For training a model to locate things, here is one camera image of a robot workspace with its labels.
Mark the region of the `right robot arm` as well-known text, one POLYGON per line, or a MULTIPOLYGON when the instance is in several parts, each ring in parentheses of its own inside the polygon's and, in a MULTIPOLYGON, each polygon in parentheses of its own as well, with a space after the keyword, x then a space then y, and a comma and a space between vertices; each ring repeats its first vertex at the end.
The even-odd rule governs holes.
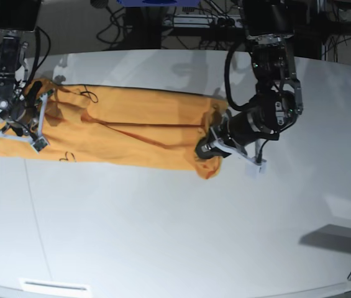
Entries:
POLYGON ((1 133, 11 129, 18 137, 35 137, 39 123, 38 95, 40 81, 34 81, 41 66, 40 50, 43 33, 37 26, 42 1, 0 1, 0 122, 1 133), (31 68, 25 60, 29 44, 24 33, 35 37, 35 54, 31 68))

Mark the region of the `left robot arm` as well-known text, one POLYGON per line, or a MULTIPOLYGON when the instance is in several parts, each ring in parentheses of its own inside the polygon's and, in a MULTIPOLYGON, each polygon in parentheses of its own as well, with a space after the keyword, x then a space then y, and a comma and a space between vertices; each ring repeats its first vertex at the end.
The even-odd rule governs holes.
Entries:
POLYGON ((255 144, 251 162, 263 163, 263 147, 277 141, 303 113, 301 83, 297 78, 293 46, 294 28, 284 1, 239 1, 244 37, 234 42, 224 64, 224 86, 229 109, 218 124, 212 124, 195 152, 201 159, 248 158, 246 146, 255 144), (255 95, 238 105, 232 98, 230 66, 238 47, 244 44, 251 59, 255 95))

